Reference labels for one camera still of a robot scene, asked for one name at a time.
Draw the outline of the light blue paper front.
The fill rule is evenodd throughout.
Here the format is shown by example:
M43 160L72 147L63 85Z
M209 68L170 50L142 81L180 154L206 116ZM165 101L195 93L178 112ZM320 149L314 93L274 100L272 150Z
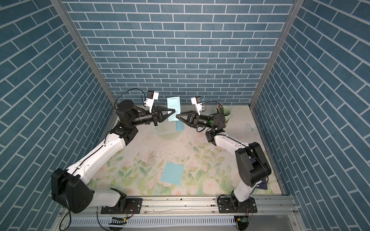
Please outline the light blue paper front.
M161 176L161 181L174 185L180 185L184 172L184 166L167 162Z

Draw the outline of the light blue square paper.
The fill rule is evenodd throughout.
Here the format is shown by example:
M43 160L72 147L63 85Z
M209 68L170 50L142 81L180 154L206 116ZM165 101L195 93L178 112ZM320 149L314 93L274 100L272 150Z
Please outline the light blue square paper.
M184 131L185 130L185 124L181 121L176 121L176 131Z

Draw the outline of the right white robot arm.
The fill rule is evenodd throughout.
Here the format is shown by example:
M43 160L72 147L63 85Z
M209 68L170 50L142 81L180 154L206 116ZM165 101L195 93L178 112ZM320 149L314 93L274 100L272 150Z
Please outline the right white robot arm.
M224 131L225 116L220 113L206 116L196 111L186 111L176 115L176 118L192 128L208 128L207 141L235 155L241 181L232 191L228 205L237 213L253 211L251 195L272 173L261 145L242 142L228 135Z

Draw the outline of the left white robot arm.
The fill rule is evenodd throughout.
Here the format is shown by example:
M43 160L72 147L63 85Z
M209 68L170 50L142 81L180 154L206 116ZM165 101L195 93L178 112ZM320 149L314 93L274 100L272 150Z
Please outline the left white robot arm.
M119 120L106 138L81 160L63 170L58 168L51 176L52 199L75 214L90 207L105 207L108 214L127 211L127 195L118 189L97 191L88 187L94 174L113 155L127 146L138 133L138 125L157 125L175 113L175 109L151 106L149 110L137 107L131 100L118 104Z

